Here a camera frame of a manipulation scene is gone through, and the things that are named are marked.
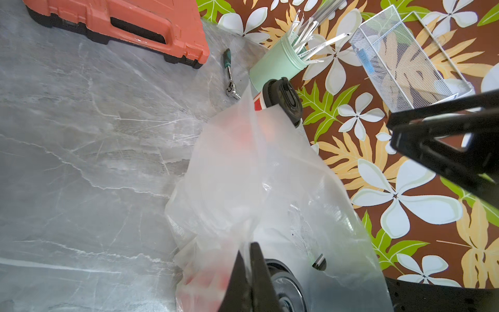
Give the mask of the red milk tea cup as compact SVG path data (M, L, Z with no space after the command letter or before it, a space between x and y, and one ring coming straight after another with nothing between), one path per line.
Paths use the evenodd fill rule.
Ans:
M255 111L278 106L288 116L295 128L302 122L303 105L291 82L282 77L266 82L262 91L253 99Z
M205 270L184 275L176 293L177 311L309 311L302 287L291 269L265 260L268 273L253 286L237 256L231 274Z

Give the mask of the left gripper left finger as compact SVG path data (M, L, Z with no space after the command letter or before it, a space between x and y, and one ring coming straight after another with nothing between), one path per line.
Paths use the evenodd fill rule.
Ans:
M260 245L251 243L249 254L249 266L244 262L242 254L237 254L229 285L218 311L281 311Z

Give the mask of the clear plastic carrier bag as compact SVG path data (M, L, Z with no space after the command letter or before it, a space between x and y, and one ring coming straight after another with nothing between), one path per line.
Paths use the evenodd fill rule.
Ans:
M217 311L257 243L300 284L308 311L392 311L369 236L340 179L279 106L241 100L203 127L165 214L178 311Z

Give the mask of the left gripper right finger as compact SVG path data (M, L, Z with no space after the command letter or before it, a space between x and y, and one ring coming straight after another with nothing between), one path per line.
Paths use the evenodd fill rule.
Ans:
M498 91L391 114L391 147L498 207Z

